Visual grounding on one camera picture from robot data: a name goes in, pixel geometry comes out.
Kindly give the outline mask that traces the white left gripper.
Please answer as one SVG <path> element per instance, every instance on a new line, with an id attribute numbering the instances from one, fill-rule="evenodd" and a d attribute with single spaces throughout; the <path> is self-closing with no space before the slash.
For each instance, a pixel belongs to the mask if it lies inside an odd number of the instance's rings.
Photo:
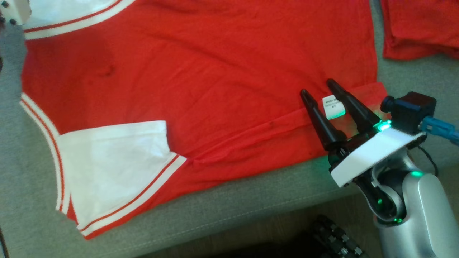
<path id="1" fill-rule="evenodd" d="M 12 25 L 24 25 L 31 16 L 29 0 L 1 0 L 0 21 Z"/>

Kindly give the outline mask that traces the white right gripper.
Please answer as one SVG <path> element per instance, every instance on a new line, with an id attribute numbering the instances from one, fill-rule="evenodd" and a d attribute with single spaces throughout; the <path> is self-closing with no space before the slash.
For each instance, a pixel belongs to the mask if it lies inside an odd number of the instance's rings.
<path id="1" fill-rule="evenodd" d="M 367 133 L 381 122 L 381 119 L 373 111 L 341 87 L 335 80 L 328 79 L 326 85 L 335 98 L 349 112 L 359 133 Z M 300 91 L 300 97 L 323 148 L 326 151 L 333 151 L 342 147 L 346 141 L 344 132 L 336 129 L 331 124 L 320 111 L 317 101 L 306 89 Z M 331 176 L 339 187 L 343 187 L 346 183 L 351 182 L 368 169 L 390 157 L 390 155 L 425 135 L 425 132 L 411 135 L 392 127 L 378 132 L 374 137 L 346 156 L 332 170 Z"/>

